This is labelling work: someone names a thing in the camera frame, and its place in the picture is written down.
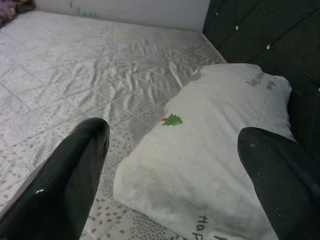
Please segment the christmas tree print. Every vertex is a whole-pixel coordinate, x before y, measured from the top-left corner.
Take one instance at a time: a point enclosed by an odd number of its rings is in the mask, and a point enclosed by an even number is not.
[[[175,126],[175,125],[179,125],[179,124],[183,124],[181,118],[177,115],[173,115],[173,114],[170,114],[170,116],[168,118],[163,118],[162,121],[165,121],[164,125],[166,126]]]

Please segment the white pillow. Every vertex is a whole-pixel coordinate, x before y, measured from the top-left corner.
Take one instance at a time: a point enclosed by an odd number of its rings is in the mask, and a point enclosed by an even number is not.
[[[114,198],[189,240],[278,239],[237,139],[258,127],[293,140],[288,81],[250,64],[204,66],[193,78],[119,165]]]

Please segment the wall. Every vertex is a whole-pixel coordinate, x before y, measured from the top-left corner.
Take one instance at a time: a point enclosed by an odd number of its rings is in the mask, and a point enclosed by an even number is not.
[[[42,11],[202,31],[210,0],[35,0]]]

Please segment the mattress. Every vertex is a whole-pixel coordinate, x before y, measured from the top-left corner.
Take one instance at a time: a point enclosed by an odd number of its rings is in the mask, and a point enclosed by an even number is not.
[[[89,117],[110,147],[83,240],[181,237],[113,200],[115,171],[199,65],[222,63],[199,32],[32,11],[0,28],[0,209]]]

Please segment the bed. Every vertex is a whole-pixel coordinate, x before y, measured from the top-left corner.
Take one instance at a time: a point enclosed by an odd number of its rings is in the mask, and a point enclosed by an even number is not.
[[[82,120],[110,146],[81,239],[182,239],[113,200],[117,166],[197,66],[225,63],[199,32],[41,11],[0,28],[0,208]]]

